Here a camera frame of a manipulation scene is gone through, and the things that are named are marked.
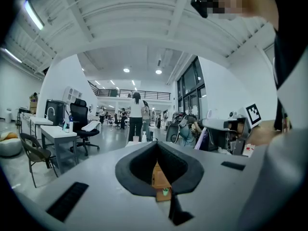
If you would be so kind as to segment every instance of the trash can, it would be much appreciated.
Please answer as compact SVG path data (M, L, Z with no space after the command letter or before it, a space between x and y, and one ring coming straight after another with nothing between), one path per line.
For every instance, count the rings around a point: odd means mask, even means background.
M12 110L6 109L5 111L5 122L10 123L12 121Z

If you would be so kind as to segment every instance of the office chair headrest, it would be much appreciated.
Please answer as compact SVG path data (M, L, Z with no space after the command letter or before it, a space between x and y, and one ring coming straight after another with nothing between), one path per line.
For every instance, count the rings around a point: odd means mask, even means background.
M82 99L79 99L79 98L76 98L74 104L76 104L76 105L78 105L78 106L83 106L83 107L86 107L86 106L87 106L87 102L84 101L84 100L82 100Z

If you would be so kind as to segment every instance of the white wall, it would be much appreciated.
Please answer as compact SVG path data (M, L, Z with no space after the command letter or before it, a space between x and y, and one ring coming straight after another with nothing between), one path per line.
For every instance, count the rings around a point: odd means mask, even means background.
M163 81L142 80L139 89L147 91L171 92L171 86L166 85Z
M226 119L231 111L238 111L253 102L244 84L229 70L212 61L199 57L205 80L208 109L213 118Z
M17 119L19 107L29 107L29 96L39 93L42 81L11 65L6 60L0 60L0 117L5 118L5 110L12 109L13 119Z
M96 107L97 97L94 95L81 70L77 55L73 55L50 66L40 91L37 108L38 117L44 117L47 99L62 100L67 86L77 89L82 93L81 99L87 102L87 107L90 104Z
M274 120L277 109L277 91L272 65L257 48L232 64L229 68L253 97L261 118Z

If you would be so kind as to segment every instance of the office chair backrest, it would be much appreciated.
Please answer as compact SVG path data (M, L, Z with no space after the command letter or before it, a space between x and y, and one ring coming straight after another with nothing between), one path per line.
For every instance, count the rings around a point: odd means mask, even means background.
M70 105L74 123L73 130L81 130L82 127L88 124L88 108L84 100L76 98L75 103Z

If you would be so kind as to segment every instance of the tube light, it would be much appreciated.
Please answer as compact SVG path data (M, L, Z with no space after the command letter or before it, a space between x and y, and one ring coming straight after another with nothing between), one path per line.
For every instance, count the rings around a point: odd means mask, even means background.
M34 12L34 10L32 9L29 1L26 1L24 4L24 7L28 13L28 15L31 17L32 21L35 23L35 25L37 25L37 27L39 28L39 30L42 30L44 27L44 24L42 23L42 21L37 17L36 13Z
M13 57L16 61L18 61L19 63L22 63L22 61L17 58L16 56L14 56L9 50L4 49L6 53L8 53L11 57Z

